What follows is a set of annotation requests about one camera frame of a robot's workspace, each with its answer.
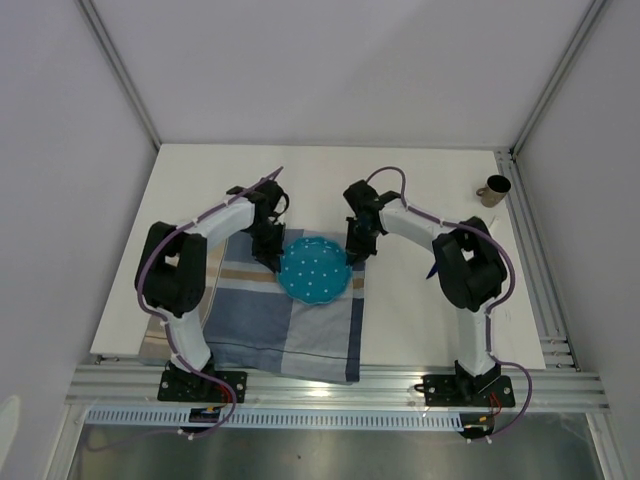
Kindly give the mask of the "teal dotted plate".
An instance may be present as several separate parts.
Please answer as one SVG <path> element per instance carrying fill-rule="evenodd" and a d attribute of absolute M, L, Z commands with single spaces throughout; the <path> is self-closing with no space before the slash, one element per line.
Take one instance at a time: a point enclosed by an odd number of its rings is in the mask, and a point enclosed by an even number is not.
<path fill-rule="evenodd" d="M 276 279 L 290 298 L 325 305 L 347 291 L 352 267 L 337 242 L 322 236 L 301 237 L 285 248 Z"/>

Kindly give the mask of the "blue beige checked cloth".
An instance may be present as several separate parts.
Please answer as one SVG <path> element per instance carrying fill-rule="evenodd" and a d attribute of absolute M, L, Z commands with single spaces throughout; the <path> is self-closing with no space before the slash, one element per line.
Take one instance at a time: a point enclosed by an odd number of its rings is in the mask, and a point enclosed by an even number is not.
<path fill-rule="evenodd" d="M 251 256 L 237 233 L 208 256 L 199 306 L 204 338 L 217 367 L 248 367 L 323 382 L 354 383 L 360 374 L 365 270 L 328 305 L 290 298 Z"/>

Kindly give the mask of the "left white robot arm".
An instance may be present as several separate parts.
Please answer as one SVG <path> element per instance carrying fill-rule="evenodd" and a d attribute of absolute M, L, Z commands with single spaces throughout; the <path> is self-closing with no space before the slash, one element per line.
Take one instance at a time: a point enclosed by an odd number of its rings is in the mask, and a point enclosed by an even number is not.
<path fill-rule="evenodd" d="M 134 280 L 137 301 L 160 319 L 171 363 L 185 371 L 180 388 L 192 400 L 206 400 L 216 386 L 214 374 L 204 369 L 212 353 L 199 315 L 209 252 L 234 234 L 246 233 L 253 259 L 280 272 L 285 233 L 280 203 L 288 205 L 288 195 L 274 179 L 263 178 L 249 188 L 231 188 L 221 203 L 181 226 L 158 221 L 148 231 Z"/>

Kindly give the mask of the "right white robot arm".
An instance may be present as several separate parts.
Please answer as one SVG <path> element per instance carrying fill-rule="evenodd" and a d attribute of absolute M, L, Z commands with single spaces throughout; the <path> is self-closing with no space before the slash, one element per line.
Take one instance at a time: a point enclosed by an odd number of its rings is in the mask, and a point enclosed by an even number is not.
<path fill-rule="evenodd" d="M 490 355 L 487 316 L 508 276 L 486 224 L 478 217 L 461 223 L 440 220 L 406 203 L 398 192 L 377 193 L 365 180 L 351 184 L 343 197 L 353 212 L 347 219 L 348 265 L 376 255 L 377 238 L 387 234 L 434 255 L 441 291 L 458 315 L 459 358 L 445 393 L 467 404 L 480 403 L 501 376 Z"/>

